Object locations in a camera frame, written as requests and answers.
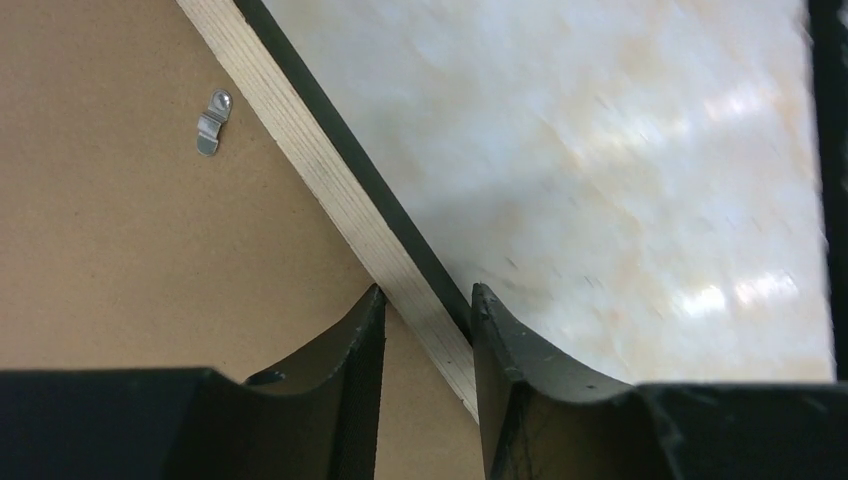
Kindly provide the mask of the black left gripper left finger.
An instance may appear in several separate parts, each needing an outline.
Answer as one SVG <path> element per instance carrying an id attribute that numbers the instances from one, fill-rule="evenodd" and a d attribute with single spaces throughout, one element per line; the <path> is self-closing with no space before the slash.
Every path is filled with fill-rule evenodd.
<path id="1" fill-rule="evenodd" d="M 386 299 L 236 382 L 215 369 L 5 370 L 5 479 L 370 479 Z"/>

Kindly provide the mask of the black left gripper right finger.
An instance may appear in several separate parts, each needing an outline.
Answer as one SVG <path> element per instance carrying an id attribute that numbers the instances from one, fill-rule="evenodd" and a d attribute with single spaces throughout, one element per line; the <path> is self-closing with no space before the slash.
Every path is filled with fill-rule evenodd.
<path id="1" fill-rule="evenodd" d="M 489 479 L 843 479 L 847 387 L 647 383 L 604 375 L 472 292 Z"/>

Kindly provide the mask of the black picture frame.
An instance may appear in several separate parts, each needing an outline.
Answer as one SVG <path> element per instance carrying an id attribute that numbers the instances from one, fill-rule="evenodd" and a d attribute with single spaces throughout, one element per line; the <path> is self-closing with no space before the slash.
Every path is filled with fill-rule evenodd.
<path id="1" fill-rule="evenodd" d="M 359 261 L 472 416 L 469 306 L 364 149 L 260 1 L 182 1 Z"/>

